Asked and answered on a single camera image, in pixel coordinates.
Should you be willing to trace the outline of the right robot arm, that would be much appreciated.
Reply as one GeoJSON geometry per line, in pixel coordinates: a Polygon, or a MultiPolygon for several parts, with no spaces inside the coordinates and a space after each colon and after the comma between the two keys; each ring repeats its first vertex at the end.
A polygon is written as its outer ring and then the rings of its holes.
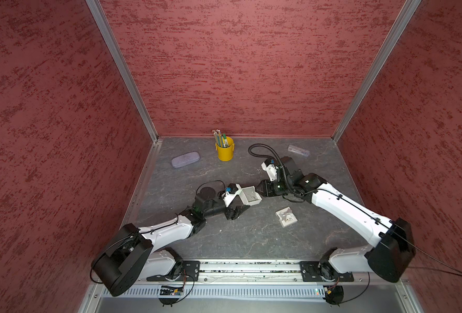
{"type": "Polygon", "coordinates": [[[364,238],[367,242],[364,246],[332,248],[323,255],[318,274],[325,281],[337,280],[345,273],[369,272],[395,283],[416,255],[410,223],[371,211],[314,173],[295,183],[289,178],[265,179],[256,191],[263,197],[293,195],[331,213],[364,238]]]}

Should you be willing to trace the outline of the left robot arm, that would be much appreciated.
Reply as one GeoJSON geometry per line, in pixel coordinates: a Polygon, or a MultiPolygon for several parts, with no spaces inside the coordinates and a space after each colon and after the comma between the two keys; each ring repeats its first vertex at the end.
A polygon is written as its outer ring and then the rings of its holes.
{"type": "Polygon", "coordinates": [[[220,192],[202,187],[193,204],[167,222],[122,226],[92,261],[90,278],[103,284],[112,296],[125,293],[138,279],[184,281],[184,261],[170,244],[196,235],[212,216],[236,220],[261,200],[253,186],[230,184],[220,192]]]}

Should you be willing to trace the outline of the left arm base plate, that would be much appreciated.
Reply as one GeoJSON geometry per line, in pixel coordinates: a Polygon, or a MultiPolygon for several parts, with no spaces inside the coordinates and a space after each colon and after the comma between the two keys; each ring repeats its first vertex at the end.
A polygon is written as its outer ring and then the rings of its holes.
{"type": "Polygon", "coordinates": [[[197,282],[200,265],[200,261],[178,261],[167,275],[147,276],[145,279],[150,282],[183,282],[184,279],[188,279],[189,282],[197,282]]]}

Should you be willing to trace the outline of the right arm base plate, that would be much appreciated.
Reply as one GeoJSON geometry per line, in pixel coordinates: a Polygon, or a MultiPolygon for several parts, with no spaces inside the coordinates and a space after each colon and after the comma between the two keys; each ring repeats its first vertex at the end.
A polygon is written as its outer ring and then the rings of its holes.
{"type": "Polygon", "coordinates": [[[311,262],[302,261],[299,263],[300,273],[304,282],[353,282],[354,276],[352,273],[338,273],[328,262],[311,262]]]}

